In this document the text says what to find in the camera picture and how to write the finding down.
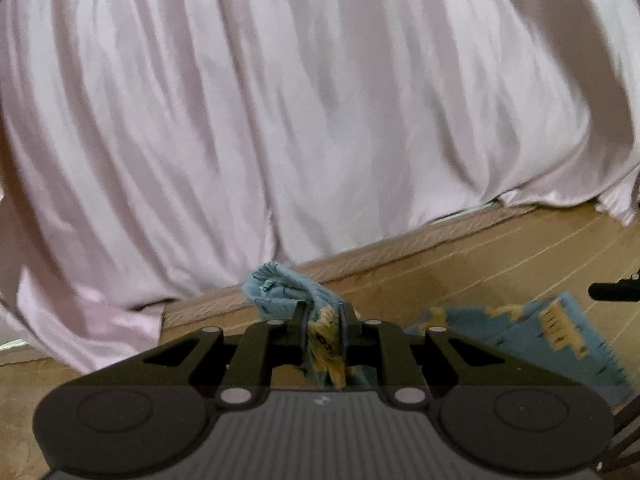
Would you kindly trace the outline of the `blue car-print pajama pants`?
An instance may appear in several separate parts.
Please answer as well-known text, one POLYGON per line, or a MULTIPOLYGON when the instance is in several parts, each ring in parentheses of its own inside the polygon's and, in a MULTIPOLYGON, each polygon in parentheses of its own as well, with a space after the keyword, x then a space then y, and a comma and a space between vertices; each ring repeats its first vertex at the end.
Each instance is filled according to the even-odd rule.
MULTIPOLYGON (((295 308, 309 308, 308 347, 300 370, 321 388, 369 387, 372 368, 348 366, 341 356, 338 315, 347 302, 336 292, 278 262, 255 270, 242 285, 263 321, 287 321, 295 308)), ((430 307, 405 330, 413 337, 460 336, 471 344, 513 356, 593 388, 612 408, 636 394, 611 347, 567 292, 528 304, 430 307)))

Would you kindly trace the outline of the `pink satin bed sheet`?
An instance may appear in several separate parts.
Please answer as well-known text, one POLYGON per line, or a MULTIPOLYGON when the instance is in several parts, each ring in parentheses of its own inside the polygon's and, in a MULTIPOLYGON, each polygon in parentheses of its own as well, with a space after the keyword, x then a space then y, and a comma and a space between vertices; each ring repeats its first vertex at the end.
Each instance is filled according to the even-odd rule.
POLYGON ((498 200, 634 218, 639 0, 1 0, 1 319, 160 306, 498 200))

